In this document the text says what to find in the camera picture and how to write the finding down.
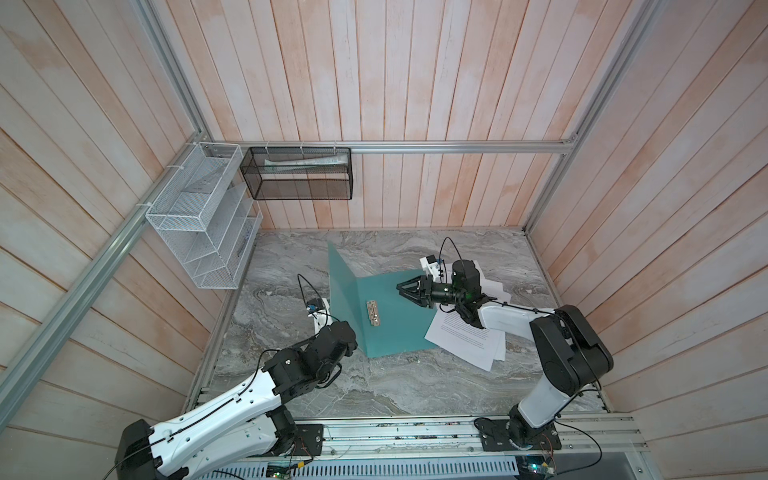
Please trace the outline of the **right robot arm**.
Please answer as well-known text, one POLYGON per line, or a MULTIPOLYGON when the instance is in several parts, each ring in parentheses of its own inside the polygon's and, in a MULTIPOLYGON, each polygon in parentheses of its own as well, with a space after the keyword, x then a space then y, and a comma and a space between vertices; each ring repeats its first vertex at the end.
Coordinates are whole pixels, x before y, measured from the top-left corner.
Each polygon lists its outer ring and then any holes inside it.
POLYGON ((434 256, 424 257, 424 274, 397 284, 398 294, 423 308, 450 305, 475 329, 502 331, 534 343, 543 375, 510 410, 505 429, 511 447, 536 447, 537 439, 552 429, 556 416, 581 390, 613 369, 611 353, 577 307, 537 309, 507 303, 483 291, 473 261, 455 261, 447 280, 439 265, 434 256))

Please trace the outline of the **printed paper sheet front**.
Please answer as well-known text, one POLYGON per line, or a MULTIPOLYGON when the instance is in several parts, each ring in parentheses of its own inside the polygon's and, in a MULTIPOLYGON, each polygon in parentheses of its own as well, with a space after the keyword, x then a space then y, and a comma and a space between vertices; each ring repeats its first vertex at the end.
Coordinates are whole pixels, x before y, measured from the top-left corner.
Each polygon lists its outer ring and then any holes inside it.
POLYGON ((506 360, 504 332, 475 328, 456 312, 438 310, 425 339, 484 371, 490 371, 495 361, 506 360))

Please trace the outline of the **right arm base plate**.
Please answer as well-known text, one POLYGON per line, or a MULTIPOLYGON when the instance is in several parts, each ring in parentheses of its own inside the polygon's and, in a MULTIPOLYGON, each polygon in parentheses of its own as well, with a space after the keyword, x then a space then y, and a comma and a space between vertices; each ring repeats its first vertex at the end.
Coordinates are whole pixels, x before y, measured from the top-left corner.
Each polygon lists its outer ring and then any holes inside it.
POLYGON ((555 424, 531 428, 517 418, 492 420, 479 417, 473 421, 478 430, 482 449, 486 452, 560 450, 562 443, 555 424))

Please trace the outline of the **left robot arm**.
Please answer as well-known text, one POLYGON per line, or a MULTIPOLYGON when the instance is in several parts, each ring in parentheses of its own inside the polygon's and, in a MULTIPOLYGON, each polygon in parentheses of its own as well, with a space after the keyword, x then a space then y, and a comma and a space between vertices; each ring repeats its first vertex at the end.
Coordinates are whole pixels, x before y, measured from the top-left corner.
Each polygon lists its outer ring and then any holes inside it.
POLYGON ((121 435, 111 469, 120 479, 198 479, 249 455, 281 455, 298 428, 291 400, 330 385, 357 348, 346 322, 274 352, 227 392, 155 425, 138 420, 121 435))

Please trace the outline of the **green file folder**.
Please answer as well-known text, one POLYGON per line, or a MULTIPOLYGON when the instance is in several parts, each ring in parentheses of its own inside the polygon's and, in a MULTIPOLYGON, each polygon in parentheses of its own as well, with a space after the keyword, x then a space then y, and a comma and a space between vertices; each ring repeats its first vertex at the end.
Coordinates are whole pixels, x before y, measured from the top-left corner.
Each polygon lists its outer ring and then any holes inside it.
POLYGON ((331 314, 350 324, 367 358, 435 347, 425 336, 436 311, 412 303, 396 289, 421 271, 357 277, 333 244, 328 245, 328 260, 331 314))

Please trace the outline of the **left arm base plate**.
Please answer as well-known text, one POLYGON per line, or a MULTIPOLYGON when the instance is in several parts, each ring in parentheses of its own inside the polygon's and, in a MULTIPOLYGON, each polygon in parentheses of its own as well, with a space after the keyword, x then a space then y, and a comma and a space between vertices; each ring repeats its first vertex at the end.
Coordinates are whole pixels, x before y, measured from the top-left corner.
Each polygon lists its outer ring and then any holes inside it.
POLYGON ((269 454, 316 457, 321 455, 323 442, 323 424, 311 423, 284 427, 276 431, 276 443, 269 454))

